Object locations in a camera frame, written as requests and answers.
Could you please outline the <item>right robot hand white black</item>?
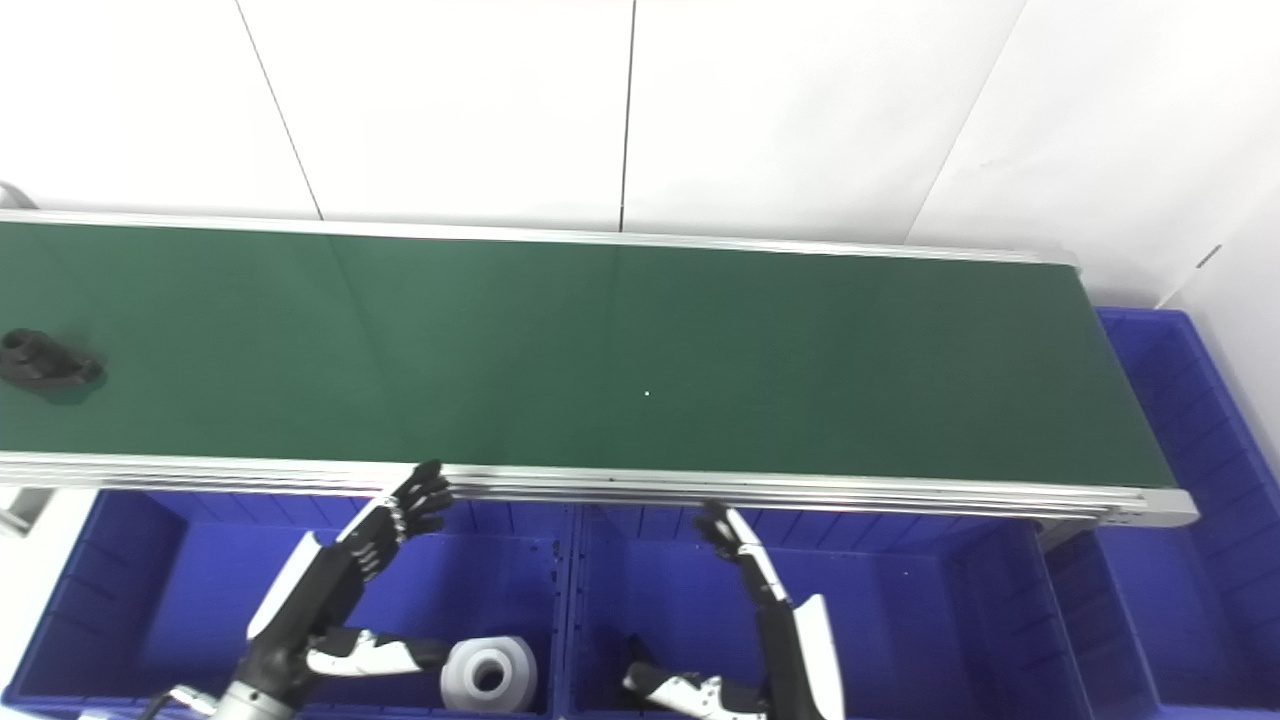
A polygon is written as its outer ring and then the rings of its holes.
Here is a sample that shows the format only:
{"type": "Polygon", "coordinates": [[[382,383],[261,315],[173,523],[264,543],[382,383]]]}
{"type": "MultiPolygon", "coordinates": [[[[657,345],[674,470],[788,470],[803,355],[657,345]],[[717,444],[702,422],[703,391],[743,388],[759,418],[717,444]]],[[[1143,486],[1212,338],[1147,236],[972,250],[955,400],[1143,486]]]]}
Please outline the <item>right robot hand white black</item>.
{"type": "Polygon", "coordinates": [[[637,653],[622,687],[635,700],[692,719],[842,719],[844,683],[826,598],[794,601],[737,509],[707,501],[692,524],[716,555],[739,570],[754,606],[765,684],[751,692],[723,676],[672,671],[631,635],[637,653]]]}

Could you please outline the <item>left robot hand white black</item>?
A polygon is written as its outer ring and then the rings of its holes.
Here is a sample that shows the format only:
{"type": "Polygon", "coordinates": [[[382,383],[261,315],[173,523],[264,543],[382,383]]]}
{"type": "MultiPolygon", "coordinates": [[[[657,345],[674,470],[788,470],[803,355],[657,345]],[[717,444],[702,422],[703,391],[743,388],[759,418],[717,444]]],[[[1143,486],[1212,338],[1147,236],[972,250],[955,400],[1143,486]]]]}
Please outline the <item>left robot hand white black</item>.
{"type": "Polygon", "coordinates": [[[443,641],[379,634],[347,621],[403,544],[444,527],[440,514],[452,502],[442,462],[431,460],[366,503],[332,543],[305,536],[250,624],[250,644],[236,682],[300,708],[323,676],[389,676],[443,667],[451,652],[443,641]]]}

